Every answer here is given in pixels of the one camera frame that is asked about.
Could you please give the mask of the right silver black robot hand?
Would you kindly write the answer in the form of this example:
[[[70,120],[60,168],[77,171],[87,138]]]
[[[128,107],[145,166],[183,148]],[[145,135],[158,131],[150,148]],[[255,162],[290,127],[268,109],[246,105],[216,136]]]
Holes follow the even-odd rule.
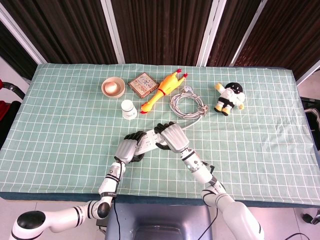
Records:
[[[169,123],[158,123],[154,127],[154,132],[160,134],[166,145],[156,143],[155,145],[162,150],[171,150],[174,153],[181,153],[189,147],[190,141],[183,132],[180,125],[176,122],[170,121]]]

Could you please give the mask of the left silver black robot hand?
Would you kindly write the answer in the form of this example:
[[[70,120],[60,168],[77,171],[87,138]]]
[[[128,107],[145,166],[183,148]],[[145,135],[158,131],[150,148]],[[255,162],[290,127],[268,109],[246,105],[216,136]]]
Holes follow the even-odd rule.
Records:
[[[142,153],[140,155],[135,155],[135,152],[138,144],[146,134],[147,133],[144,131],[138,131],[136,133],[126,135],[118,145],[114,159],[125,164],[140,162],[145,154]]]

